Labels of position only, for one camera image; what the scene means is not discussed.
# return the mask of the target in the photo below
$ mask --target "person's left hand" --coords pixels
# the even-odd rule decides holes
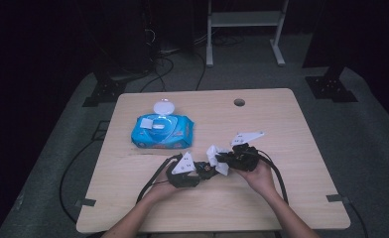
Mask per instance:
[[[166,166],[160,172],[151,189],[146,193],[145,197],[150,197],[151,199],[153,199],[154,202],[158,202],[171,196],[176,191],[181,190],[181,188],[176,188],[168,182],[166,174],[168,167],[169,166]]]

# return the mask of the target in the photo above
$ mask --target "blue plastic wrapper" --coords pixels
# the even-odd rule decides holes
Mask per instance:
[[[146,149],[184,149],[192,145],[193,127],[187,116],[147,114],[138,118],[132,142]]]

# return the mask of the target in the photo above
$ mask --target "wooden table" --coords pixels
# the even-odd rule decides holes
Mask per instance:
[[[185,150],[139,149],[131,132],[140,115],[153,112],[160,99],[176,105],[175,114],[194,121],[194,143]],[[244,106],[234,105],[243,99]],[[343,204],[328,202],[337,194],[303,113],[290,89],[246,89],[127,93],[119,97],[86,194],[96,200],[84,206],[76,229],[82,233],[109,229],[135,204],[159,165],[191,151],[207,161],[210,145],[231,149],[237,132],[264,131],[251,146],[267,153],[279,168],[291,207],[314,229],[344,229],[350,224]],[[259,231],[281,229],[265,200],[236,173],[202,181],[158,204],[140,231]]]

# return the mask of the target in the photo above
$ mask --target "floor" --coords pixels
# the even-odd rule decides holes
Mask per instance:
[[[280,48],[286,65],[279,67],[269,46],[272,36],[244,37],[232,47],[214,48],[214,67],[204,68],[205,47],[159,59],[157,73],[128,83],[124,92],[291,88],[299,101],[327,169],[339,193],[353,201],[369,237],[389,237],[389,115],[365,80],[350,69],[341,81],[357,102],[315,99],[306,76],[326,68],[302,68],[310,35],[287,35]],[[91,141],[100,121],[108,121],[113,102],[82,107],[96,85],[93,74],[82,79],[47,141],[17,203],[0,229],[0,237],[86,237],[75,230],[79,202],[96,164],[102,141]],[[70,218],[62,211],[62,200]],[[323,237],[363,237],[353,209],[345,206],[351,225],[345,230],[318,230]],[[153,234],[151,237],[273,237],[272,233]]]

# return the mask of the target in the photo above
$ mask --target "white shelf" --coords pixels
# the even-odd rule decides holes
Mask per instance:
[[[268,12],[214,12],[212,27],[259,27],[278,26],[280,11]]]
[[[278,43],[289,0],[282,1],[284,3],[281,11],[212,12],[212,0],[209,0],[207,9],[206,66],[213,66],[212,28],[215,27],[276,27],[275,38],[270,41],[271,47],[278,66],[284,66],[285,61],[279,50]]]

